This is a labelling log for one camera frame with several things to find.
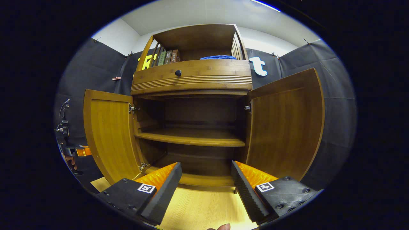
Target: door hinge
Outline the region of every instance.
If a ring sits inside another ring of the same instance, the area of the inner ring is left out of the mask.
[[[139,171],[142,172],[142,169],[144,169],[148,164],[141,162],[141,166],[139,167]]]
[[[136,110],[140,110],[140,108],[135,108],[135,104],[133,105],[133,107],[131,106],[131,104],[129,103],[129,113],[132,111],[132,113],[135,113]]]
[[[245,110],[249,110],[250,114],[252,113],[252,101],[250,101],[250,105],[249,106],[245,106],[244,107]]]

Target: drawer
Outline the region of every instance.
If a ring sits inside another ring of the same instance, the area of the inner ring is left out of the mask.
[[[131,95],[194,89],[251,90],[246,60],[193,60],[155,66],[134,73]]]

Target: finger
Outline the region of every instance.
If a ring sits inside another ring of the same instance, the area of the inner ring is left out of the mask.
[[[230,223],[220,226],[217,230],[230,230]]]

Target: yellow object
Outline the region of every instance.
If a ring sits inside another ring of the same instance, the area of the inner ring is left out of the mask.
[[[146,56],[145,62],[144,62],[144,66],[142,67],[143,70],[149,68],[149,62],[150,62],[151,58],[152,58],[152,55],[147,55],[147,56]]]
[[[265,173],[261,170],[253,168],[251,166],[245,165],[235,160],[240,170],[243,172],[244,176],[247,178],[247,181],[250,183],[251,187],[254,189],[257,185],[277,180],[275,176],[271,176],[268,173]]]
[[[175,165],[176,163],[165,166],[161,169],[149,173],[148,175],[138,178],[135,181],[147,185],[153,185],[157,189],[156,192],[158,192],[159,189],[162,187],[163,183],[165,183],[165,180],[168,178],[169,174],[171,173]]]
[[[244,208],[234,187],[196,187],[180,185],[169,203],[162,223],[165,230],[217,229],[230,223],[231,230],[257,227]]]
[[[99,191],[102,192],[107,188],[111,187],[111,184],[105,179],[105,177],[101,177],[100,179],[96,179],[91,181],[91,184]]]

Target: light wood surface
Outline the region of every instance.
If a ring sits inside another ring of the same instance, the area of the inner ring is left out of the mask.
[[[144,61],[143,61],[143,60],[145,60],[146,56],[148,55],[149,48],[151,47],[152,42],[153,42],[153,36],[151,36],[151,37],[149,38],[148,42],[147,42],[146,45],[145,45],[144,50],[143,50],[142,53],[141,53],[141,57],[140,57],[140,60],[141,60],[141,61],[138,62],[138,66],[136,66],[136,71],[141,71],[141,70],[142,70],[142,68],[143,68],[143,66],[144,66]]]
[[[222,129],[166,128],[136,133],[136,137],[175,144],[240,147],[244,142],[233,132]]]
[[[318,151],[324,97],[315,69],[249,92],[251,141],[247,164],[278,178],[301,180]]]
[[[233,24],[202,24],[179,27],[154,34],[168,50],[231,49]]]
[[[231,230],[257,227],[249,219],[239,194],[233,188],[200,188],[179,185],[160,226],[164,230],[217,229],[230,223]]]
[[[91,181],[91,184],[99,191],[102,192],[111,186],[111,184],[105,179],[105,177],[101,177],[100,179],[96,179]]]
[[[175,75],[182,71],[180,77]],[[188,89],[252,89],[248,61],[209,59],[174,62],[137,71],[131,95]]]
[[[110,184],[140,173],[129,111],[132,97],[95,90],[84,96],[84,128],[95,163]]]

